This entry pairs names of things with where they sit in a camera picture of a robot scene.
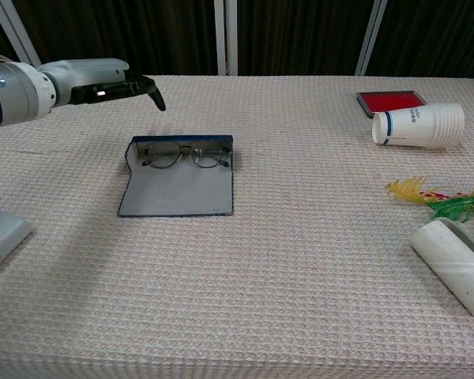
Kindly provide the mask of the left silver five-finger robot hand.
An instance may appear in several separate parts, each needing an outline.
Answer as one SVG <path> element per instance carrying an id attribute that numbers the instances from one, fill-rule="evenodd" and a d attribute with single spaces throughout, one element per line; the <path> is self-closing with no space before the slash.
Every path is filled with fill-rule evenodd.
<path id="1" fill-rule="evenodd" d="M 70 59 L 48 62 L 37 69 L 53 83 L 55 106 L 94 104 L 147 95 L 160 111 L 164 99 L 153 79 L 117 58 Z"/>

